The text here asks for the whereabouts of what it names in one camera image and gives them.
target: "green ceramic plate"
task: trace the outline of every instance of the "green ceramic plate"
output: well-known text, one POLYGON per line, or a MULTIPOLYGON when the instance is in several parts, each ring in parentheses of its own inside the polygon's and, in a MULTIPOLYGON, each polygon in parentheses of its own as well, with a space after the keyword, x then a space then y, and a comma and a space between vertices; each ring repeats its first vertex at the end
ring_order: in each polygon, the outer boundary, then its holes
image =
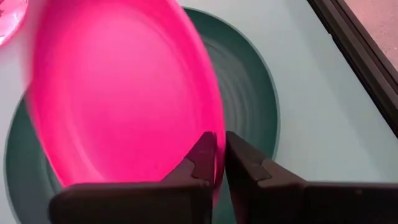
POLYGON ((6 181, 15 214, 22 224, 50 224, 47 204, 60 186, 36 137, 24 100, 12 120, 6 147, 6 181))
MULTIPOLYGON (((216 70, 227 129, 272 157, 279 133, 279 114, 265 63, 250 42, 227 23, 193 9, 186 12, 216 70)), ((22 224, 49 223, 47 204, 60 186, 40 147, 23 100, 8 136, 6 181, 12 206, 22 224)), ((213 218, 216 223, 234 223, 225 177, 213 218)))
MULTIPOLYGON (((201 35, 218 77, 226 129, 272 157, 279 136, 279 110, 271 75, 253 45, 238 30, 205 12, 186 9, 201 35)), ((217 224, 235 223, 224 175, 213 213, 217 224)))

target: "window frame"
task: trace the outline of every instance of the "window frame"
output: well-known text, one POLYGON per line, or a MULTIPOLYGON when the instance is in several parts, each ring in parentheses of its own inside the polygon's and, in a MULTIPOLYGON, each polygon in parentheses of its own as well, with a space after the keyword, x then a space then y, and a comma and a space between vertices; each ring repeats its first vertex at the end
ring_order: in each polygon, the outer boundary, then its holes
POLYGON ((398 71, 344 0, 307 0, 398 137, 398 71))

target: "white surface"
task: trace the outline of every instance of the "white surface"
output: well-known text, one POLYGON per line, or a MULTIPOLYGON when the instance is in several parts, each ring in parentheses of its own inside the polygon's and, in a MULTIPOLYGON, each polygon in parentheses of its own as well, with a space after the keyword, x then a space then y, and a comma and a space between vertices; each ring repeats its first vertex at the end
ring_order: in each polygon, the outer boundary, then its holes
MULTIPOLYGON (((42 1, 30 1, 21 32, 0 48, 2 146, 24 89, 21 77, 28 69, 42 1)), ((397 138, 306 0, 179 3, 229 22, 264 57, 279 95, 279 164, 308 180, 398 181, 397 138)), ((0 177, 0 202, 0 223, 15 223, 6 203, 4 177, 0 177)))

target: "dark green plate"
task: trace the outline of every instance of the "dark green plate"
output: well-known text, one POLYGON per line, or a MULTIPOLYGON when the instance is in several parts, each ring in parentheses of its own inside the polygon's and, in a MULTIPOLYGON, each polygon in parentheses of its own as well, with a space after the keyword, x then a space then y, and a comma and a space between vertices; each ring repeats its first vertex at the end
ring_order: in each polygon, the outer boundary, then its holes
POLYGON ((24 100, 12 120, 6 147, 6 181, 15 214, 22 224, 50 224, 47 204, 60 186, 36 137, 24 100))
MULTIPOLYGON (((213 62, 226 129, 272 157, 279 136, 279 109, 274 83, 264 61, 247 38, 231 25, 196 9, 185 12, 213 62)), ((224 175, 220 199, 213 212, 217 224, 235 223, 228 189, 224 175)))
MULTIPOLYGON (((274 85, 261 56, 227 23, 193 9, 186 12, 216 70, 227 130, 272 157, 279 133, 279 114, 274 85)), ((8 136, 6 181, 12 206, 22 224, 49 223, 47 204, 60 186, 37 140, 24 101, 18 106, 8 136)), ((213 218, 216 223, 234 223, 225 177, 213 218)))

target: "black clamp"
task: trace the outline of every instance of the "black clamp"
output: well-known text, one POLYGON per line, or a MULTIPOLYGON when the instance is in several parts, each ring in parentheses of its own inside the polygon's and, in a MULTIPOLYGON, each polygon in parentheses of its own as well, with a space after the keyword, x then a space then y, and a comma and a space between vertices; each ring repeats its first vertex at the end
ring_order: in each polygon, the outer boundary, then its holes
MULTIPOLYGON (((307 182, 227 132, 226 175, 237 224, 398 223, 398 185, 307 182)), ((53 224, 209 224, 216 138, 205 133, 164 180, 80 184, 54 196, 53 224)))

